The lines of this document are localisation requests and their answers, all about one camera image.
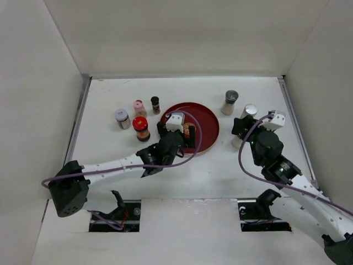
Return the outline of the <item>clear cap pepper grinder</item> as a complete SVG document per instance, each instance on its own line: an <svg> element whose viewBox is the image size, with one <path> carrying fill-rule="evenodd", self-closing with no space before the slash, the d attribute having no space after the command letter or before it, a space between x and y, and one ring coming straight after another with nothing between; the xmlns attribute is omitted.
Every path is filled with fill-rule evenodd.
<svg viewBox="0 0 353 265"><path fill-rule="evenodd" d="M238 100L239 94L235 90L228 90L225 94L225 100L221 108L224 115L231 115L234 111L235 102Z"/></svg>

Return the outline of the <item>black knob salt grinder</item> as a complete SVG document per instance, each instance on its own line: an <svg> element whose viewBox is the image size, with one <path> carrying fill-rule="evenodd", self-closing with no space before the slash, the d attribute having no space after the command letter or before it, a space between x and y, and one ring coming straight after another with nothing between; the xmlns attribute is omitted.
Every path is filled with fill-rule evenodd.
<svg viewBox="0 0 353 265"><path fill-rule="evenodd" d="M238 135L234 135L231 141L232 146L236 149L240 149L242 143L243 143L243 140Z"/></svg>

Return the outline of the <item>blue label silver cap bottle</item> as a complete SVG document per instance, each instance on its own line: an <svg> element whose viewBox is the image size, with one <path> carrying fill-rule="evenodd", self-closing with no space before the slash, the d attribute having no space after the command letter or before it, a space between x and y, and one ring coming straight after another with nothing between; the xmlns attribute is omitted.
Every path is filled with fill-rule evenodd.
<svg viewBox="0 0 353 265"><path fill-rule="evenodd" d="M256 107L256 105L254 104L247 104L243 111L242 114L240 116L241 119L245 118L246 116L255 116L258 112L258 109Z"/></svg>

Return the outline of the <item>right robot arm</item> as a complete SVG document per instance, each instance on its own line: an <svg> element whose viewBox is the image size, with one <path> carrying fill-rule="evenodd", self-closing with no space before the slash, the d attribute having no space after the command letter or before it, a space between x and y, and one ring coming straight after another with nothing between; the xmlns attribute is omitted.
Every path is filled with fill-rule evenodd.
<svg viewBox="0 0 353 265"><path fill-rule="evenodd" d="M250 115L234 118L232 134L250 144L253 162L261 167L262 177L247 170L248 176L278 190L268 189L256 199L261 218L273 215L295 226L324 250L335 264L352 264L352 212L325 197L289 159L282 155L284 144L276 130L285 124L285 116L270 111L260 119Z"/></svg>

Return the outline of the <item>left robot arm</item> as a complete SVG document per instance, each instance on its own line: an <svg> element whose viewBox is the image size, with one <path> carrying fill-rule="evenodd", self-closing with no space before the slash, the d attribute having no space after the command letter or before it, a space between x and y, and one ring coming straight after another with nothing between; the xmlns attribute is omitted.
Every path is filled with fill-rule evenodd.
<svg viewBox="0 0 353 265"><path fill-rule="evenodd" d="M176 167L174 159L184 157L184 150L196 146L196 131L199 126L172 131L171 125L159 122L161 138L158 143L141 149L120 160L94 165L80 165L70 161L58 174L48 180L48 188L57 212L65 218L84 208L90 189L110 185L124 179L144 178L161 172L164 168Z"/></svg>

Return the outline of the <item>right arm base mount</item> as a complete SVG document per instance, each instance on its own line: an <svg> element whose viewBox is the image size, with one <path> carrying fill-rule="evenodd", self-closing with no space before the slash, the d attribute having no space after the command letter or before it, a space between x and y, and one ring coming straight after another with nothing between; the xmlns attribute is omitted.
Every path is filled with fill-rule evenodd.
<svg viewBox="0 0 353 265"><path fill-rule="evenodd" d="M271 189L261 193L256 199L238 200L240 229L242 232L291 232L289 223L274 217L270 206L281 195Z"/></svg>

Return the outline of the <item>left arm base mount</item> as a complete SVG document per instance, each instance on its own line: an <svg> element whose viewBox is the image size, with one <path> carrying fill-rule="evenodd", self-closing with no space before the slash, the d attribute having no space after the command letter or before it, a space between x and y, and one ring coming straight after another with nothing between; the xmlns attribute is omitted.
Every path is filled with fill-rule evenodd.
<svg viewBox="0 0 353 265"><path fill-rule="evenodd" d="M123 200L116 190L111 191L116 203L109 212L93 211L89 232L139 232L141 218L140 200Z"/></svg>

